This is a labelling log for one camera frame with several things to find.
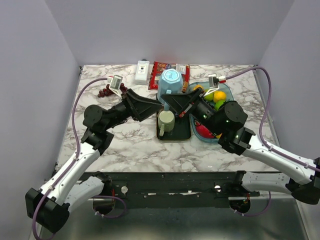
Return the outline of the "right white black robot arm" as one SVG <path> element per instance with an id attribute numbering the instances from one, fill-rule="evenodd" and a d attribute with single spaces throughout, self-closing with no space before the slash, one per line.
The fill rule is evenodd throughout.
<path id="1" fill-rule="evenodd" d="M 270 191 L 289 194 L 296 200 L 316 205 L 320 200 L 320 160 L 296 155 L 263 139 L 245 127 L 248 115 L 237 101 L 224 102 L 218 110 L 204 100 L 200 89 L 189 93 L 165 93 L 161 97 L 180 117 L 192 115 L 213 135 L 227 152 L 260 161 L 276 170 L 258 177 L 245 173 L 230 183 L 230 191 L 241 196 L 245 192 Z"/>

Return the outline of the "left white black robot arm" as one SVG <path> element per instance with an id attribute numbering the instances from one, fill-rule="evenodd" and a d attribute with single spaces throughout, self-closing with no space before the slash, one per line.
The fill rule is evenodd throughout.
<path id="1" fill-rule="evenodd" d="M 132 89 L 122 94 L 121 102 L 110 109 L 90 105 L 84 111 L 86 131 L 76 139 L 76 150 L 64 166 L 39 189 L 31 188 L 25 195 L 27 215 L 32 219 L 35 239 L 39 224 L 55 234 L 67 222 L 70 213 L 92 197 L 107 197 L 111 191 L 109 178 L 97 173 L 77 184 L 87 168 L 110 146 L 114 135 L 108 129 L 132 118 L 142 122 L 162 108 L 155 100 L 142 97 Z"/>

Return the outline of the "light blue hexagonal mug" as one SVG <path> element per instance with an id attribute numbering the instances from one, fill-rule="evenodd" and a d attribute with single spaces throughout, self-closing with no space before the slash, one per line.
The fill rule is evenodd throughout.
<path id="1" fill-rule="evenodd" d="M 168 111 L 170 106 L 162 99 L 162 94 L 178 94 L 182 92 L 183 77 L 180 72 L 170 68 L 166 69 L 160 75 L 158 81 L 157 100 L 164 105 L 164 110 Z"/>

